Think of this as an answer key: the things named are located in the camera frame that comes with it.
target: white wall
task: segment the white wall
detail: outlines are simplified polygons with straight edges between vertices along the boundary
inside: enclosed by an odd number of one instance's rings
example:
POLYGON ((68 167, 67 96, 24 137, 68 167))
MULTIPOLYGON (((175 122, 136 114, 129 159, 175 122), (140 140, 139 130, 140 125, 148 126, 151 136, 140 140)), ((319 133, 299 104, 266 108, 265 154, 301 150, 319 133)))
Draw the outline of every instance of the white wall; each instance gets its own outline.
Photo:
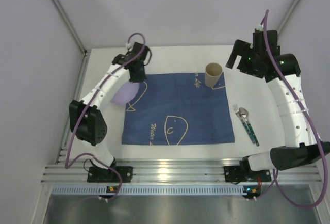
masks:
POLYGON ((329 0, 302 0, 282 33, 282 52, 293 53, 302 70, 302 87, 310 115, 324 141, 330 141, 329 0))
POLYGON ((151 46, 233 44, 267 8, 276 28, 292 0, 60 0, 87 48, 122 46, 135 32, 151 46))
POLYGON ((80 62, 50 0, 0 0, 0 223, 30 222, 80 62))

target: black mounting bracket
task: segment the black mounting bracket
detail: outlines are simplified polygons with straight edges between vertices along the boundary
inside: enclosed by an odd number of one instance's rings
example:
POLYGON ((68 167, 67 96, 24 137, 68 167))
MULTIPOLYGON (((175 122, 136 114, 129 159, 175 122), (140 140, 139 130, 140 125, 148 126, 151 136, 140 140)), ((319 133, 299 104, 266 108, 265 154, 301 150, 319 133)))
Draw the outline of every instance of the black mounting bracket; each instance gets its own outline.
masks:
MULTIPOLYGON (((79 116, 86 107, 83 100, 78 102, 72 100, 69 105, 70 131, 72 132, 79 116)), ((79 140, 91 143, 93 146, 99 144, 107 134, 108 127, 97 106, 88 107, 85 116, 82 118, 76 136, 79 140)))
MULTIPOLYGON (((330 142, 321 142, 325 155, 330 153, 330 142)), ((270 158, 273 165, 279 171, 290 168, 305 166, 318 161, 321 158, 317 144, 305 146, 301 143, 298 148, 287 148, 285 146, 272 148, 270 150, 270 158)))
MULTIPOLYGON (((123 179, 123 183, 130 183, 133 176, 132 166, 116 166, 116 171, 123 179)), ((88 170, 88 183, 119 183, 118 176, 108 169, 91 166, 88 170)))
MULTIPOLYGON (((296 57, 292 54, 280 54, 280 46, 277 45, 277 31, 268 30, 267 37, 271 53, 282 74, 296 74, 299 76, 300 68, 296 57)), ((235 41, 232 53, 226 64, 227 68, 233 68, 237 56, 241 56, 237 67, 240 72, 264 78, 266 82, 279 77, 268 56, 263 31, 256 30, 253 33, 253 44, 242 40, 235 41)))
POLYGON ((228 183, 239 184, 243 182, 258 182, 258 176, 262 182, 271 182, 269 170, 254 171, 254 174, 247 175, 241 166, 224 166, 225 179, 228 183))
MULTIPOLYGON (((127 51, 125 55, 122 54, 117 55, 113 59, 112 64, 122 65, 128 62, 141 51, 142 47, 143 44, 135 42, 131 51, 127 51)), ((129 74, 130 74, 129 81, 136 83, 136 82, 143 82, 146 79, 145 70, 144 70, 144 61, 146 59, 149 50, 150 50, 149 47, 144 46, 141 55, 136 60, 132 61, 131 63, 129 63, 124 67, 125 69, 129 70, 129 74)))

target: blue towel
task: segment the blue towel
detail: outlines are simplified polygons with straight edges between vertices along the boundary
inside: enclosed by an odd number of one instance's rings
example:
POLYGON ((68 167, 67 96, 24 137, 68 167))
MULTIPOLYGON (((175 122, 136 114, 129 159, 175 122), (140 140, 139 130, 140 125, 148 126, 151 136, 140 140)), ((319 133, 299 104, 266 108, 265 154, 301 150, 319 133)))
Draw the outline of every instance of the blue towel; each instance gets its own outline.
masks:
POLYGON ((204 73, 148 75, 126 105, 122 144, 234 143, 224 74, 213 88, 204 73))

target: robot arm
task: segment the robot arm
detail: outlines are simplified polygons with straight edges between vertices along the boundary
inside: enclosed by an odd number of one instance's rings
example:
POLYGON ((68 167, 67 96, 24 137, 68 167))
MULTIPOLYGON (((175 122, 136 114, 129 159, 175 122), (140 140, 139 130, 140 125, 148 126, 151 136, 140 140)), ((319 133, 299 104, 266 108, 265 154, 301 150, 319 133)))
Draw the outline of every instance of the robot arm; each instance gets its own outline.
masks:
MULTIPOLYGON (((125 62, 136 56, 141 51, 142 46, 140 43, 134 43, 131 51, 128 51, 125 55, 120 54, 116 56, 99 83, 80 101, 73 100, 69 106, 70 129, 72 132, 86 104, 93 99, 79 124, 76 137, 82 140, 84 145, 88 147, 89 152, 111 167, 115 167, 115 159, 109 152, 106 144, 102 142, 108 130, 102 113, 113 96, 125 83, 128 81, 132 83, 142 82, 146 79, 144 61, 150 50, 147 46, 144 47, 139 58, 120 68, 125 62)), ((106 168, 97 161, 94 161, 94 163, 97 167, 106 168)))
MULTIPOLYGON (((316 139, 303 115, 303 112, 308 109, 301 89, 301 71, 297 59, 292 54, 280 54, 280 47, 277 45, 277 31, 267 31, 267 37, 277 66, 298 95, 305 109, 300 109, 297 100, 276 73, 266 51, 262 31, 256 30, 253 33, 253 44, 241 40, 235 42, 226 67, 233 68, 236 57, 239 55, 241 60, 237 68, 240 72, 265 79, 276 100, 285 134, 285 146, 246 156, 241 160, 241 170, 248 177, 253 177, 257 171, 286 170, 311 164, 320 158, 316 139)), ((330 152, 330 142, 322 142, 322 147, 325 154, 330 152)))

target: white table surface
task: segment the white table surface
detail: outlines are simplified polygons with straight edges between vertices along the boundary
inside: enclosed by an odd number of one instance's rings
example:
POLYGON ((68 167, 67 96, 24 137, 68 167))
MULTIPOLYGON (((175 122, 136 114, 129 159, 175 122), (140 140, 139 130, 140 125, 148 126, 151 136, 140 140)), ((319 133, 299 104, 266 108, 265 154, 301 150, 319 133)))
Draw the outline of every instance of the white table surface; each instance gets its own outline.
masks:
MULTIPOLYGON (((275 100, 264 79, 240 73, 236 66, 225 67, 232 46, 172 46, 152 47, 153 57, 146 67, 147 74, 204 72, 210 62, 223 67, 235 143, 219 145, 138 146, 122 145, 125 106, 109 103, 103 113, 108 132, 103 140, 115 158, 241 158, 284 145, 284 132, 275 100), (260 147, 253 145, 232 106, 238 104, 250 113, 250 122, 260 147)), ((125 48, 92 49, 81 98, 103 77, 113 58, 124 54, 125 48)), ((87 152, 82 142, 75 138, 70 158, 87 152)))

